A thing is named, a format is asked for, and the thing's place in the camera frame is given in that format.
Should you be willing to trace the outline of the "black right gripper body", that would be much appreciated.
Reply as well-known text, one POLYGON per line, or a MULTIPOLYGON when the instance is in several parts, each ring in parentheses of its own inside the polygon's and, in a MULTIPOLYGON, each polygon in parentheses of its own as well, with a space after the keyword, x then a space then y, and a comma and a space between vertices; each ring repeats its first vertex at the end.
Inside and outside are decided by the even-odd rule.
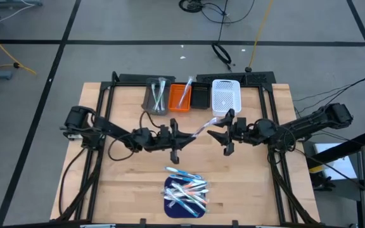
POLYGON ((247 127, 246 118, 239 117, 236 122, 233 122, 235 112, 230 109, 225 116, 226 119, 226 148, 224 149, 225 155, 231 155, 234 152, 234 142, 251 144, 250 130, 247 127))

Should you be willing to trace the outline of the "black floor clamp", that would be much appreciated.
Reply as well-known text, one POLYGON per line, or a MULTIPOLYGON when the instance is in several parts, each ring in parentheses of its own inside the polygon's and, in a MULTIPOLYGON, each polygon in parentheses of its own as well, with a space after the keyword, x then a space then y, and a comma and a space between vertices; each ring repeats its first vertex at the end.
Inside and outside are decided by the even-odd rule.
POLYGON ((313 175, 311 177, 312 187, 315 191, 332 191, 336 186, 331 181, 331 177, 313 175))

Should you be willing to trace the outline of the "white paper sheet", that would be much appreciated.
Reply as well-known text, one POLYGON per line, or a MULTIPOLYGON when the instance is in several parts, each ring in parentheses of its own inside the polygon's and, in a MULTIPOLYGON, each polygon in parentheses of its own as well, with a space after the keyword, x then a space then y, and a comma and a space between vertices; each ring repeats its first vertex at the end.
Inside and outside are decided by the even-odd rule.
MULTIPOLYGON (((338 145, 339 143, 315 143, 313 144, 313 148, 314 151, 319 154, 338 145)), ((328 165, 337 169, 339 172, 350 179, 357 179, 355 170, 348 156, 329 162, 328 165)), ((327 167, 326 165, 312 168, 310 169, 310 173, 323 174, 324 177, 330 177, 332 181, 345 180, 344 176, 340 175, 338 172, 334 171, 332 168, 327 167)))

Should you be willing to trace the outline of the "black plastic basket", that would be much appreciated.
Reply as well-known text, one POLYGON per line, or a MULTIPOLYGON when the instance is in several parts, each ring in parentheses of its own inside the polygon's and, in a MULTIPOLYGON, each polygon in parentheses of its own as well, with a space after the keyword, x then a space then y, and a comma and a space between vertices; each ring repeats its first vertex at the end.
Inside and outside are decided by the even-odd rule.
POLYGON ((193 82, 191 84, 191 104, 194 109, 206 110, 210 107, 211 85, 208 83, 193 82))

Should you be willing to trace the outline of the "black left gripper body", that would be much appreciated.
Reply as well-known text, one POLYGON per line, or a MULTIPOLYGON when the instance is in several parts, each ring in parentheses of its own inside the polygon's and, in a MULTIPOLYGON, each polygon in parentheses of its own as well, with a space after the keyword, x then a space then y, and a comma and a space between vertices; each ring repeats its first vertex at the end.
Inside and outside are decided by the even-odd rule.
POLYGON ((165 125, 161 125, 160 133, 156 136, 155 145, 153 146, 154 151, 171 149, 170 160, 173 164, 179 164, 179 157, 177 155, 177 150, 179 149, 177 130, 178 124, 175 118, 171 118, 170 130, 165 125))

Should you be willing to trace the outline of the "black desk beam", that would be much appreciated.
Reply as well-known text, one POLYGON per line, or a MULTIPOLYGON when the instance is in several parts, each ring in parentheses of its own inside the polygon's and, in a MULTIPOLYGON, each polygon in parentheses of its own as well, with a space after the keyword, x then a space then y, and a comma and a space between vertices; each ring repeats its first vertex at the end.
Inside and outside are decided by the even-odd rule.
POLYGON ((365 146, 365 133, 353 139, 346 139, 345 142, 338 146, 326 149, 316 155, 308 156, 307 167, 315 168, 320 165, 333 162, 339 158, 352 155, 360 151, 363 146, 365 146))

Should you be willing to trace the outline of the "grey plastic bin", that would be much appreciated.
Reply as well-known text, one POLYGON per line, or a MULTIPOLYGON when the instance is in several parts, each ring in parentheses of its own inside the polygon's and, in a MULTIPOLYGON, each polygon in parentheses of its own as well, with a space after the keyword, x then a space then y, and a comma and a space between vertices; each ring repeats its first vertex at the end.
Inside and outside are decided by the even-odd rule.
POLYGON ((162 97, 162 110, 161 111, 154 111, 154 98, 151 90, 151 85, 155 83, 157 86, 159 86, 159 78, 148 78, 146 80, 146 91, 144 95, 143 104, 141 105, 142 109, 144 111, 147 111, 151 115, 166 115, 169 112, 168 104, 169 104, 169 91, 171 82, 170 80, 166 79, 166 85, 163 91, 163 97, 162 97))

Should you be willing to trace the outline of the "dark blue mat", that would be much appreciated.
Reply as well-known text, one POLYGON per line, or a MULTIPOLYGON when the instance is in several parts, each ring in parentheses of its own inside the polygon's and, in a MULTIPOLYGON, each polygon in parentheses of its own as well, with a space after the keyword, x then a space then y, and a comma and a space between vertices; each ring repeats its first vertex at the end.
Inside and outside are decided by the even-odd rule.
MULTIPOLYGON (((162 190, 163 196, 166 195, 165 194, 166 189, 171 190, 171 184, 174 182, 178 183, 182 186, 190 183, 190 182, 186 182, 183 180, 171 179, 170 177, 168 177, 168 178, 166 178, 164 185, 163 185, 163 190, 162 190)), ((175 201, 169 201, 169 200, 163 199, 164 211, 165 211, 166 215, 173 219, 198 219, 198 218, 204 216, 204 214, 206 213, 189 199, 186 199, 186 201, 183 201, 183 202, 186 203, 194 211, 196 211, 199 214, 199 216, 194 217, 192 214, 190 214, 188 211, 186 211, 181 205, 179 205, 175 201)))

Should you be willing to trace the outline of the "white perforated basket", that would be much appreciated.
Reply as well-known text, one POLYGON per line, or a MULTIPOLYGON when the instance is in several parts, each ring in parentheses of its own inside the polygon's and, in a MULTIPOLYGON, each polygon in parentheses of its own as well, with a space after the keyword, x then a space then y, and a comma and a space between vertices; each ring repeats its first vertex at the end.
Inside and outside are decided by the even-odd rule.
POLYGON ((235 80, 215 79, 212 82, 212 113, 224 117, 230 110, 237 115, 241 111, 241 87, 235 80))

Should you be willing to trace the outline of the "orange plastic basket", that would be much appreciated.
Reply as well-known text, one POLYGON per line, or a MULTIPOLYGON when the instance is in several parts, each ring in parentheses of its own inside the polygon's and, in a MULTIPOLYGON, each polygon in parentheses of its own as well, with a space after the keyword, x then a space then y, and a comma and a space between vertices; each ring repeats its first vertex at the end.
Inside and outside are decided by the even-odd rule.
POLYGON ((179 102, 184 94, 185 84, 171 84, 169 91, 169 104, 168 108, 174 112, 188 112, 191 105, 191 86, 188 87, 188 91, 182 101, 182 105, 179 108, 179 102))

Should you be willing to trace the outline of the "black table frame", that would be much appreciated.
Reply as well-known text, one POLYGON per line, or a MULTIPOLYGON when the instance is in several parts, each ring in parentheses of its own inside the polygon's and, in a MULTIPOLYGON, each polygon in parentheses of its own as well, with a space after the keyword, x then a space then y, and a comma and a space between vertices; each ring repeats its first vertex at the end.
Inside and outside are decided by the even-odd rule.
MULTIPOLYGON (((109 82, 102 82, 99 87, 98 94, 98 104, 96 109, 93 109, 98 116, 104 117, 109 120, 109 115, 111 112, 111 104, 113 100, 113 94, 116 87, 144 87, 146 91, 146 80, 148 78, 158 78, 152 75, 142 75, 139 81, 121 81, 119 76, 116 73, 112 74, 112 79, 109 82)), ((273 84, 276 83, 275 76, 273 72, 252 72, 251 70, 246 70, 244 73, 229 73, 229 74, 205 74, 199 75, 197 77, 196 82, 208 83, 211 85, 212 90, 212 82, 215 79, 227 79, 227 80, 235 80, 240 83, 242 88, 256 88, 259 92, 260 98, 260 107, 262 111, 262 115, 267 115, 267 108, 264 96, 267 94, 269 96, 269 102, 271 106, 271 111, 273 118, 271 119, 273 122, 278 123, 278 113, 276 110, 275 99, 273 95, 273 84)), ((170 80, 171 84, 181 84, 180 82, 174 82, 170 80)), ((144 111, 144 114, 151 117, 147 111, 144 111)), ((72 141, 76 136, 81 137, 80 135, 72 135, 68 140, 72 141)), ((100 175, 100 168, 103 160, 103 149, 104 149, 104 140, 109 136, 103 136, 100 138, 98 147, 96 149, 87 149, 82 147, 84 151, 87 151, 86 164, 84 166, 83 176, 81 180, 80 190, 71 202, 71 204, 66 208, 60 208, 59 216, 55 219, 57 222, 69 222, 70 220, 78 221, 80 219, 80 213, 82 211, 84 196, 89 193, 92 197, 96 197, 98 191, 98 180, 100 175)), ((279 214, 279 222, 280 224, 285 224, 284 211, 283 211, 283 203, 281 195, 285 194, 288 198, 291 222, 288 223, 289 226, 295 227, 297 226, 298 220, 302 219, 304 225, 318 225, 318 221, 314 220, 307 211, 300 204, 299 200, 296 199, 295 195, 292 192, 288 166, 286 163, 287 152, 277 152, 273 151, 271 148, 268 148, 267 158, 268 160, 272 160, 275 154, 278 154, 280 157, 279 164, 281 167, 278 168, 276 163, 271 164, 272 170, 272 178, 274 185, 274 192, 276 194, 276 203, 278 207, 279 214)))

